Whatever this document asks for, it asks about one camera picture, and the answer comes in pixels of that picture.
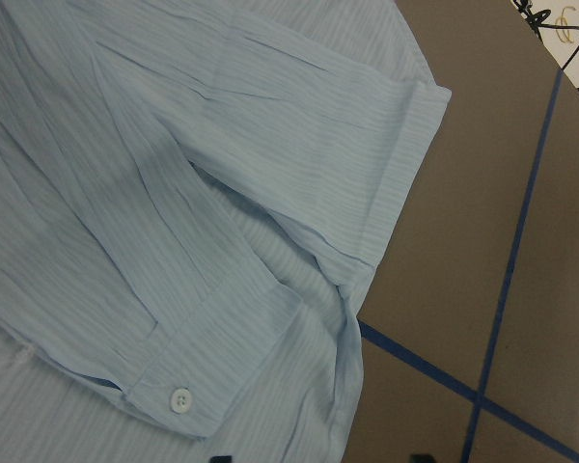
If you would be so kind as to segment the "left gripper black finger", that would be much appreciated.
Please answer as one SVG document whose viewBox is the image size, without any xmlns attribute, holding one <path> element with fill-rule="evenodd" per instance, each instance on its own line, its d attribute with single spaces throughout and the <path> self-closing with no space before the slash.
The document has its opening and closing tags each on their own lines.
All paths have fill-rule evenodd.
<svg viewBox="0 0 579 463">
<path fill-rule="evenodd" d="M 209 463 L 233 463 L 232 455 L 214 455 L 209 459 Z"/>
</svg>

